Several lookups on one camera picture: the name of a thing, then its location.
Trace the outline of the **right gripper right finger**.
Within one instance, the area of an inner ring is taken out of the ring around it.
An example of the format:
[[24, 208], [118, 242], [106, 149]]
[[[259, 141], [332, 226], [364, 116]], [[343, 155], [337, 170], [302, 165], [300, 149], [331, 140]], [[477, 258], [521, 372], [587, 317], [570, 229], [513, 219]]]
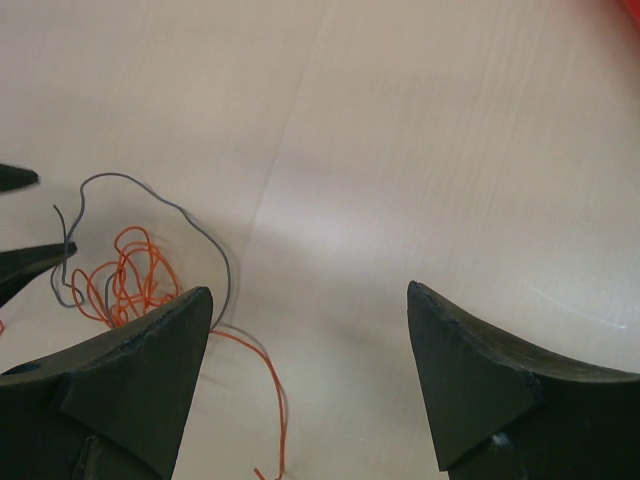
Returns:
[[639, 377], [525, 341], [411, 282], [438, 468], [452, 479], [635, 479]]

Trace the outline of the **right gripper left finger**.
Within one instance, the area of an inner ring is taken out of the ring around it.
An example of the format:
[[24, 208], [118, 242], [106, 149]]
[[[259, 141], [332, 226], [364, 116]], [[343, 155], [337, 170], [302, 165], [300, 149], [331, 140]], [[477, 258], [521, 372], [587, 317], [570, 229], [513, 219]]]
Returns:
[[197, 287], [2, 373], [2, 478], [171, 478], [212, 310]]

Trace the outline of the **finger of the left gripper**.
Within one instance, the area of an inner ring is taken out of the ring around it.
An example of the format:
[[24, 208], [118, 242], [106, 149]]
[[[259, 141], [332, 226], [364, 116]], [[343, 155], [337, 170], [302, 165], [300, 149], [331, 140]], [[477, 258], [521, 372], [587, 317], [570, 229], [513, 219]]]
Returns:
[[14, 165], [0, 165], [0, 192], [9, 193], [38, 184], [39, 175], [28, 168]]
[[77, 252], [75, 242], [4, 251], [0, 261], [0, 305], [7, 304], [39, 275], [59, 266]]

